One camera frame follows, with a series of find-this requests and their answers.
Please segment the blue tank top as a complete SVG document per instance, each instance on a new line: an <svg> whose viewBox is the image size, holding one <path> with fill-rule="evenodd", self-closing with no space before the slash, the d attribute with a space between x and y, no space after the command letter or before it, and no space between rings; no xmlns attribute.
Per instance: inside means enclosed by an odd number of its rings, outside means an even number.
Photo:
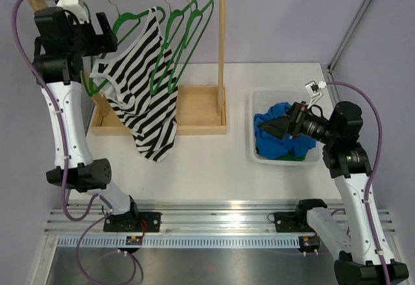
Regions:
<svg viewBox="0 0 415 285"><path fill-rule="evenodd" d="M295 150L296 152L300 152L302 150L309 151L316 148L316 141L307 136L300 135L296 139L291 139L290 135L286 134L285 138L281 140L259 129L260 123L284 115L290 107L291 105L288 102L280 102L269 107L266 113L256 113L254 115L255 148L256 146L259 148L285 147L289 150Z"/></svg>

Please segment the green tank top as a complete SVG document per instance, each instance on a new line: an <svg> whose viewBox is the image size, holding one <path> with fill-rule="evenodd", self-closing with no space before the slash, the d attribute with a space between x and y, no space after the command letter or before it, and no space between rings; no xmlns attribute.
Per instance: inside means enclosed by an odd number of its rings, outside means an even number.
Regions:
<svg viewBox="0 0 415 285"><path fill-rule="evenodd" d="M256 146L255 153L259 157L271 161L304 161L308 151L296 152L285 147L259 148Z"/></svg>

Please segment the black white striped tank top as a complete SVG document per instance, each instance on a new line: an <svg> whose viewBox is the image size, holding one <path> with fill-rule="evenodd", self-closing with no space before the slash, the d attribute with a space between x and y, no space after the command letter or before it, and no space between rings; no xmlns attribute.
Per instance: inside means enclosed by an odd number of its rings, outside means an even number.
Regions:
<svg viewBox="0 0 415 285"><path fill-rule="evenodd" d="M96 59L89 76L130 130L137 151L159 163L174 147L178 92L168 89L173 53L162 47L157 9L145 16L140 35L114 58Z"/></svg>

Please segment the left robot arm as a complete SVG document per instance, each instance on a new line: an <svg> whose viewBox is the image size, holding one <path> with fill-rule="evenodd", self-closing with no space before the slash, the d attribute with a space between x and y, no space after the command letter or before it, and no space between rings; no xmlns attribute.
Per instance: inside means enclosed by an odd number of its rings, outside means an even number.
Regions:
<svg viewBox="0 0 415 285"><path fill-rule="evenodd" d="M94 159L84 131L81 93L83 58L117 50L117 37L106 14L96 14L102 34L97 34L88 16L59 6L38 10L34 22L39 36L34 41L33 66L41 77L41 91L49 109L55 143L54 168L47 182L67 190L99 198L108 206L106 232L132 232L140 226L133 198L112 179L107 159Z"/></svg>

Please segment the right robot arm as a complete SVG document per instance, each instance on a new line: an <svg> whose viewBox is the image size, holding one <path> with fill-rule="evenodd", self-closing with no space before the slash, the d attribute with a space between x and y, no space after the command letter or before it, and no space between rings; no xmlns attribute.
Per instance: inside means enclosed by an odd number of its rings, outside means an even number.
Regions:
<svg viewBox="0 0 415 285"><path fill-rule="evenodd" d="M350 231L341 228L320 199L299 201L294 222L320 237L333 257L338 284L400 284L409 270L396 260L383 232L371 185L374 169L359 143L362 125L361 108L352 102L339 102L329 119L315 115L305 102L295 102L286 114L259 128L278 139L305 135L324 145L323 160L342 198Z"/></svg>

